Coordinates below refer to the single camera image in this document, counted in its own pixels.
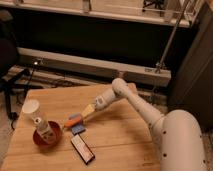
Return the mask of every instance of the black panel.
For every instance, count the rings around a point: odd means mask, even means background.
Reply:
[[[8,9],[20,46],[154,67],[172,27]],[[166,65],[176,72],[196,34],[180,28]]]

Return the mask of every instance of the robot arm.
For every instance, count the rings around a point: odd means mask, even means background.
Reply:
[[[95,99],[95,110],[102,110],[121,98],[126,98],[148,124],[160,150],[162,171],[207,171],[200,127],[190,113],[175,110],[161,114],[120,78]]]

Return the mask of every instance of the paper cup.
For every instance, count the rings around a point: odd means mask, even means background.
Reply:
[[[33,121],[37,117],[42,117],[40,113],[40,103],[35,99],[27,100],[22,107],[22,112]]]

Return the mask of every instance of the bottle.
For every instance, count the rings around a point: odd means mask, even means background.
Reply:
[[[46,120],[37,117],[34,120],[34,123],[36,125],[37,133],[47,144],[53,144],[56,142],[56,134]]]

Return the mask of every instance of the red bowl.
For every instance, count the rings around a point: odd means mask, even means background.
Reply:
[[[56,141],[54,141],[52,144],[47,144],[35,130],[33,133],[33,141],[40,149],[47,149],[47,148],[53,147],[61,140],[62,131],[60,126],[53,121],[48,121],[48,123],[56,134]]]

